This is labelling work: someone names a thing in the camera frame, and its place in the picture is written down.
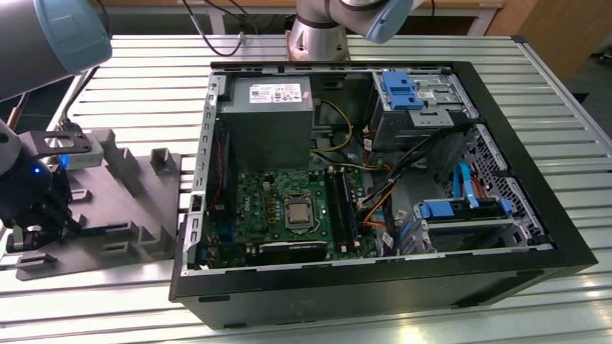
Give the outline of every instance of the slotted metal table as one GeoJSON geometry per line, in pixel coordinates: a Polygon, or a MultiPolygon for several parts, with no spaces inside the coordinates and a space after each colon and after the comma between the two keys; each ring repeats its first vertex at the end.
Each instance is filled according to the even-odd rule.
{"type": "MultiPolygon", "coordinates": [[[[235,38],[220,36],[212,42],[229,48],[235,38]]],[[[96,73],[72,117],[84,129],[115,129],[119,145],[136,156],[159,147],[183,154],[185,209],[209,63],[219,58],[196,36],[119,36],[113,47],[113,58],[96,73]]],[[[508,37],[399,37],[377,46],[351,37],[349,50],[353,60],[475,64],[599,265],[488,307],[213,331],[168,302],[171,261],[20,282],[12,269],[17,256],[4,255],[0,342],[612,341],[612,144],[529,45],[508,37]]],[[[249,37],[232,59],[284,60],[284,36],[249,37]]]]}

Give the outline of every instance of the cpu socket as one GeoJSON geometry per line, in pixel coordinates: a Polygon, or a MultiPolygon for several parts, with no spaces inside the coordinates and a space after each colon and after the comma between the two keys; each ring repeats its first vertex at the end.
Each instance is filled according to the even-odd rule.
{"type": "Polygon", "coordinates": [[[315,228],[313,198],[308,194],[284,198],[285,228],[293,234],[304,234],[315,228]]]}

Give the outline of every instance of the open computer tower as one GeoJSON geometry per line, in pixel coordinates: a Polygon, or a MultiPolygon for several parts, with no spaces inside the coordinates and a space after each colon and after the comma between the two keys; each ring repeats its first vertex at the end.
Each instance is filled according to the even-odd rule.
{"type": "Polygon", "coordinates": [[[500,301],[597,263],[468,62],[212,65],[171,301],[212,328],[500,301]]]}

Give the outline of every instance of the ram slot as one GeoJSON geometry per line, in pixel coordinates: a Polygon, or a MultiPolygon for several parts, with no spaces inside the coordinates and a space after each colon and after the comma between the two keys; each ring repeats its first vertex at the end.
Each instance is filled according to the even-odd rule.
{"type": "Polygon", "coordinates": [[[327,203],[336,252],[353,251],[359,245],[357,220],[347,175],[336,169],[325,172],[327,203]]]}

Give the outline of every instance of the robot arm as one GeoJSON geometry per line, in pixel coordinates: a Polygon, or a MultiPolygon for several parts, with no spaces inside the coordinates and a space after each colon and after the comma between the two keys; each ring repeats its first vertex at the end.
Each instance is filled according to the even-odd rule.
{"type": "MultiPolygon", "coordinates": [[[[416,0],[420,6],[424,0],[416,0]]],[[[289,56],[304,61],[336,61],[348,56],[347,31],[385,43],[413,8],[412,0],[299,0],[289,36],[289,56]]]]}
{"type": "MultiPolygon", "coordinates": [[[[109,37],[87,0],[0,1],[0,101],[71,75],[83,74],[111,57],[109,37]]],[[[68,178],[60,164],[40,160],[87,153],[80,131],[32,131],[16,135],[0,120],[0,220],[13,234],[7,250],[33,250],[80,231],[68,203],[68,178]],[[52,148],[45,140],[67,139],[52,148]],[[40,225],[43,231],[28,231],[40,225]]]]}

